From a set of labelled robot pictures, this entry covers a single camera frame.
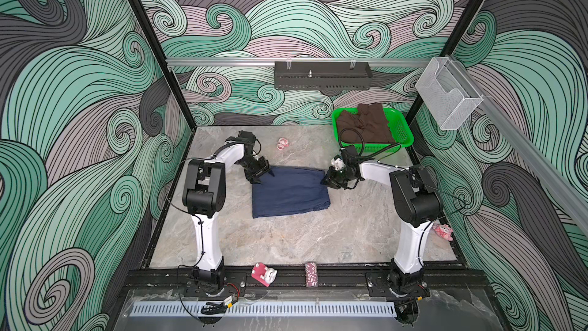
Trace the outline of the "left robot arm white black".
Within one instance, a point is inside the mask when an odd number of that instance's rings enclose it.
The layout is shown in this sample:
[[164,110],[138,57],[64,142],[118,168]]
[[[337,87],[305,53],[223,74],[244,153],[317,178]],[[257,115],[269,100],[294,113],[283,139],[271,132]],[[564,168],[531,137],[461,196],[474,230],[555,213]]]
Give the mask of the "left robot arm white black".
[[182,203],[192,217],[200,250],[192,276],[221,289],[225,284],[224,256],[218,237],[218,213],[227,198],[227,170],[241,166],[245,179],[252,185],[261,177],[274,175],[269,161],[254,150],[259,139],[241,130],[226,139],[208,158],[190,159],[187,166]]

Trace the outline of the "dark blue denim trousers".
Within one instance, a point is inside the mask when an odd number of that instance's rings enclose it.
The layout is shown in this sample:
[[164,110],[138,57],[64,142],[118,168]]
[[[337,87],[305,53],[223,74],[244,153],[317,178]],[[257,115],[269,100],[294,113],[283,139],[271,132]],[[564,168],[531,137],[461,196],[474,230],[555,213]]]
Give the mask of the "dark blue denim trousers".
[[292,166],[277,166],[252,187],[255,219],[306,214],[331,205],[328,188],[321,184],[325,172]]

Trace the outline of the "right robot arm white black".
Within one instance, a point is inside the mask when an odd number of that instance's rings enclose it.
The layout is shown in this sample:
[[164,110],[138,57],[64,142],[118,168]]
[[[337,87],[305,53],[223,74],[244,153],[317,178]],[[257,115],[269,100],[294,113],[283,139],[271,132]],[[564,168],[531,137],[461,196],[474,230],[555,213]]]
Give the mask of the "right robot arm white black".
[[333,189],[351,190],[349,182],[366,180],[391,188],[394,208],[401,219],[401,236],[387,283],[393,295],[402,298],[424,298],[430,291],[424,280],[424,249],[433,223],[443,211],[443,201],[427,169],[422,165],[402,167],[376,160],[375,157],[398,146],[392,143],[375,153],[363,156],[361,148],[339,142],[339,154],[332,159],[321,184]]

